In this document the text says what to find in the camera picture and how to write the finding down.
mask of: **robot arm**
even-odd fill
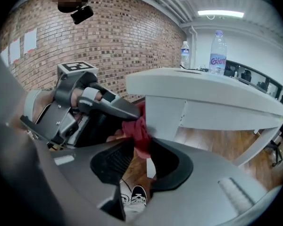
[[[102,116],[111,120],[114,118],[137,120],[140,117],[138,107],[100,86],[97,83],[96,72],[97,68],[85,62],[59,65],[59,81],[53,102],[44,111],[37,124],[34,124],[27,114],[21,117],[23,124],[50,143],[76,146],[83,132],[90,130],[90,124],[94,125],[92,127],[98,125],[99,120],[103,120]],[[71,95],[75,88],[83,90],[78,98],[78,108],[71,107]],[[95,99],[98,92],[102,94],[101,101]],[[27,99],[27,101],[29,105],[33,105],[33,100]],[[85,114],[80,123],[74,117],[76,113]]]

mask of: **white table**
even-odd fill
[[[211,130],[265,129],[237,159],[257,155],[283,124],[283,104],[227,76],[180,68],[159,68],[126,77],[128,94],[146,96],[146,123],[152,137],[173,141],[178,127]]]

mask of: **brick wall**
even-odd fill
[[[127,74],[180,63],[185,34],[167,16],[141,0],[91,0],[94,16],[79,25],[48,0],[29,0],[9,15],[0,49],[20,37],[21,58],[10,70],[26,90],[57,82],[56,66],[86,61],[99,68],[99,83],[127,95]],[[37,29],[37,49],[23,54],[24,34]]]

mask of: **water bottle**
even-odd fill
[[[208,68],[211,73],[220,75],[225,73],[226,53],[227,48],[223,38],[223,32],[221,30],[216,30],[216,37],[212,42]]]
[[[186,69],[190,69],[189,57],[190,48],[188,46],[188,42],[183,41],[183,46],[181,47],[181,66]]]

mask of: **white wall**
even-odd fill
[[[196,30],[197,52],[195,66],[208,68],[214,30]],[[260,39],[238,32],[224,31],[227,44],[227,59],[246,65],[268,75],[283,85],[283,50]]]

